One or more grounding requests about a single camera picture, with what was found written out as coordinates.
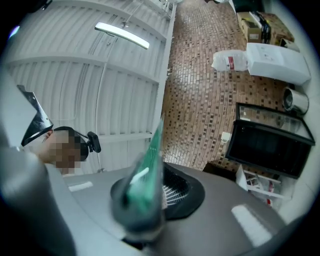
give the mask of red label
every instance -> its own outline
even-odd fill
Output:
[[[235,70],[234,57],[228,57],[228,59],[230,64],[230,70]]]

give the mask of dark hair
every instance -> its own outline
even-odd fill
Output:
[[[53,129],[55,132],[57,131],[68,131],[69,137],[74,138],[74,146],[76,149],[80,149],[80,161],[83,162],[87,159],[89,155],[88,144],[81,137],[81,135],[69,126],[60,126],[58,128]]]

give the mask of plastic bag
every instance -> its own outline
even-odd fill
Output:
[[[247,53],[243,50],[215,52],[212,67],[217,71],[245,71],[248,69]]]

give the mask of white label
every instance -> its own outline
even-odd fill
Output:
[[[258,40],[259,39],[259,34],[249,34],[249,38]]]

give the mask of green object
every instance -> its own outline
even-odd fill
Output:
[[[159,161],[162,144],[164,121],[160,123],[154,133],[150,145],[141,161],[140,166],[136,168],[136,172],[131,179],[131,184],[126,192],[129,204],[136,204],[140,213],[148,212],[150,205],[156,197],[157,186],[162,186],[162,181],[159,179],[157,172],[160,172]],[[141,172],[149,171],[136,179],[136,176]]]

